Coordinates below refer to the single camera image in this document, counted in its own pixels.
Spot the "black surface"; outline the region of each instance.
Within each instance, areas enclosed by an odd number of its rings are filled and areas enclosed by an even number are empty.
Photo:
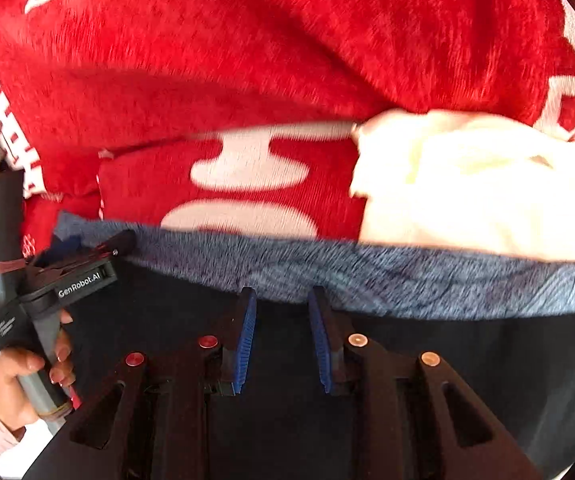
[[[77,391],[84,399],[131,351],[173,351],[209,332],[235,301],[226,294],[118,263],[119,282],[77,303]],[[441,354],[544,474],[575,460],[575,315],[484,322],[353,316],[386,348]],[[304,305],[258,302],[248,381],[240,399],[212,408],[214,480],[343,478],[343,400],[323,397]]]

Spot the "cream fabric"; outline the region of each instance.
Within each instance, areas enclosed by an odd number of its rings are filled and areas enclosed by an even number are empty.
[[[391,110],[354,136],[362,242],[575,260],[575,142],[442,110]]]

